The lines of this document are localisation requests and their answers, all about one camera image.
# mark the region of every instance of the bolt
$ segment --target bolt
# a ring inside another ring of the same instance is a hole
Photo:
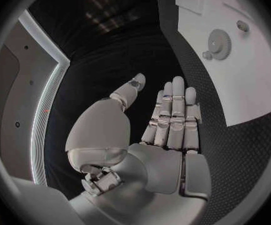
[[[249,31],[249,25],[246,22],[243,22],[241,20],[236,22],[236,26],[238,29],[240,29],[243,32],[248,32]]]
[[[212,60],[213,59],[213,55],[210,51],[204,51],[202,53],[202,57],[206,60]]]

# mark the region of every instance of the screw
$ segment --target screw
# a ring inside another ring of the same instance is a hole
[[[240,29],[243,32],[248,32],[249,31],[249,25],[246,22],[243,22],[241,20],[236,22],[236,26],[238,29]]]
[[[212,60],[213,59],[213,55],[210,51],[204,51],[202,53],[202,57],[206,60]]]

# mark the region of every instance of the perforated surface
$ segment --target perforated surface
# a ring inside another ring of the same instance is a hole
[[[271,113],[226,127],[223,109],[202,62],[177,32],[175,0],[158,0],[161,29],[171,44],[189,86],[197,91],[203,125],[199,127],[201,152],[211,173],[212,196],[201,224],[221,219],[250,192],[271,155]]]

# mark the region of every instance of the black fabric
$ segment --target black fabric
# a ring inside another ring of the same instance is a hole
[[[211,173],[212,195],[202,225],[211,225],[234,209],[250,192],[271,155],[271,113],[226,126],[214,84],[204,65],[177,31],[175,0],[158,0],[161,30],[171,44],[189,86],[197,91],[203,124],[201,153]]]
[[[98,30],[98,25],[88,25],[90,21],[82,17],[85,8],[79,5],[84,0],[67,0],[66,5],[59,6],[60,1],[38,0],[30,11],[71,58],[50,111],[44,145],[47,183],[71,199],[84,190],[83,177],[70,166],[65,144],[81,113],[141,72],[146,76],[146,86],[126,111],[131,124],[130,144],[139,142],[158,91],[183,73],[159,28],[157,0],[116,0],[113,6],[122,8],[118,13],[137,11],[133,13],[137,18],[127,19],[121,27],[106,33]],[[75,23],[81,29],[70,30],[70,24]]]

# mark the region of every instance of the mesh surface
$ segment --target mesh surface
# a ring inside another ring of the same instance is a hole
[[[175,0],[158,0],[161,29],[171,44],[189,86],[195,87],[203,124],[201,152],[212,182],[212,196],[201,224],[210,225],[235,208],[254,187],[271,155],[271,113],[226,127],[220,99],[204,65],[177,31]]]

